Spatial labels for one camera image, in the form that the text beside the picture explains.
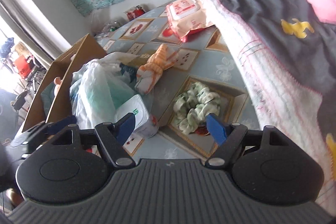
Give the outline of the orange striped cloth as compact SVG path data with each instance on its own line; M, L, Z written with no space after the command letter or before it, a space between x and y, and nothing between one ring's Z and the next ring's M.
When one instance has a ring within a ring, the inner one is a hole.
M161 44L144 65L137 71L137 82L135 89L140 94L148 94L154 88L163 72L175 65L178 59L178 52L172 47Z

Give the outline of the white green tissue pack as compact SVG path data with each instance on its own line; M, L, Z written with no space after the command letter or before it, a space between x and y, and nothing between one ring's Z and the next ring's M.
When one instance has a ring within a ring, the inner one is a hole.
M158 132L157 120L148 112L142 97L139 94L132 96L123 105L121 105L115 114L115 119L120 118L128 113L135 116L134 133L142 138L151 138Z

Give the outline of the red snack packet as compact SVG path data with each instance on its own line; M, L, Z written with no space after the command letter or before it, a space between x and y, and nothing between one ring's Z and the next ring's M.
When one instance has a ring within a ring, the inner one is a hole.
M135 19L134 12L132 10L127 10L125 13L129 21L132 21Z

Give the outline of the pink plush toy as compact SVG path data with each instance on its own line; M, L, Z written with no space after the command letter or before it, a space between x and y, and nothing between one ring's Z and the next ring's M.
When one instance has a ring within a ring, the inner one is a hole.
M60 90L62 82L63 82L63 79L61 77L56 77L54 79L54 85L55 85L55 87L54 87L54 96L55 97L57 96L57 94L58 94L58 92Z

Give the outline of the white plastic bag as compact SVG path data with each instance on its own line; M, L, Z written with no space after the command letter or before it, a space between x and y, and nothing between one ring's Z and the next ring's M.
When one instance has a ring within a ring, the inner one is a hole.
M117 121L117 109L138 93L135 66L130 65L137 57L131 53L112 52L88 61L72 73L72 115L80 129Z

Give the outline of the dark quilt yellow flowers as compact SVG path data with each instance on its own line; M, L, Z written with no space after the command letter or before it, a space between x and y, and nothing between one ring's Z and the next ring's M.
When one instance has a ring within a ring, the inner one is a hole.
M243 77L259 124L279 128L335 187L335 26L307 0L199 0Z

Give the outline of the green white scrunchie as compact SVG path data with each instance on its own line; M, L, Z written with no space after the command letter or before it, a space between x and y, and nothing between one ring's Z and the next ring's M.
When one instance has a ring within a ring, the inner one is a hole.
M184 135L189 135L205 124L209 114L219 115L221 97L210 88L195 82L190 88L179 94L173 106L175 123Z

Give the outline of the grey curtain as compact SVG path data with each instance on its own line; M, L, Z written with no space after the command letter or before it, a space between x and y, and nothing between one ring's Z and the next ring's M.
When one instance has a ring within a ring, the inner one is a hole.
M71 48L33 0L1 0L1 18L47 69Z

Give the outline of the red thermos bottle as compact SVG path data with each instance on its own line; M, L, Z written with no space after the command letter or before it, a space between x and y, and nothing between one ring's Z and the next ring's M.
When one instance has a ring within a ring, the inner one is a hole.
M145 10L140 5L137 5L135 9L133 10L133 14L135 18L142 16L144 13L145 13Z

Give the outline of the fruit pattern tablecloth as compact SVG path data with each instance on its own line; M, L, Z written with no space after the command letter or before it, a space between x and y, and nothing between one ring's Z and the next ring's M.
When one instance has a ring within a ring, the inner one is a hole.
M181 42L169 28L165 6L157 7L115 32L100 34L96 41L111 52L127 52L149 57L161 44L178 53L173 67L163 72L153 88L149 102L157 118L158 133L146 140L131 138L127 145L138 160L207 158L217 148L204 127L187 136L174 121L173 106L177 96L196 82L204 83L221 96L220 117L226 122L241 122L250 129L259 123L237 65L215 27L189 36Z

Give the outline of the red plastic bag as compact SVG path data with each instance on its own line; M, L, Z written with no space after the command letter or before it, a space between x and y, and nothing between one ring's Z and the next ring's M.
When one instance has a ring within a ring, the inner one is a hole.
M21 76L22 79L25 79L29 76L32 69L30 67L30 64L27 62L27 59L24 55L20 55L13 64L18 70L18 74Z

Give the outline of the teal checked towel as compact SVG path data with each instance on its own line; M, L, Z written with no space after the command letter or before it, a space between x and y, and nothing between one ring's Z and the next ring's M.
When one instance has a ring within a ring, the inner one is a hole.
M55 95L55 84L51 82L42 92L41 92L41 99L43 103L43 110L45 112L45 116L47 117L49 111L51 109L51 105L54 101Z

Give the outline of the brown cardboard box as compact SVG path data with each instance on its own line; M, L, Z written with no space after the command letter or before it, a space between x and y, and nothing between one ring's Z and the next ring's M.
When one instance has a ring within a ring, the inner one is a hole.
M24 132L42 121L57 122L70 116L72 114L70 102L72 73L79 71L89 61L101 59L104 56L106 56L106 51L103 47L96 42L92 35L87 34L54 60L34 96L21 131ZM46 114L41 93L56 77L60 77L63 82Z

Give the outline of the orange wet wipes pack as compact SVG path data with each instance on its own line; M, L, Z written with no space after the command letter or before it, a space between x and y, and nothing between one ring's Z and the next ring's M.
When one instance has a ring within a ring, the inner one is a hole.
M214 25L198 0L175 0L166 6L166 10L172 32L183 43L188 41L189 35Z

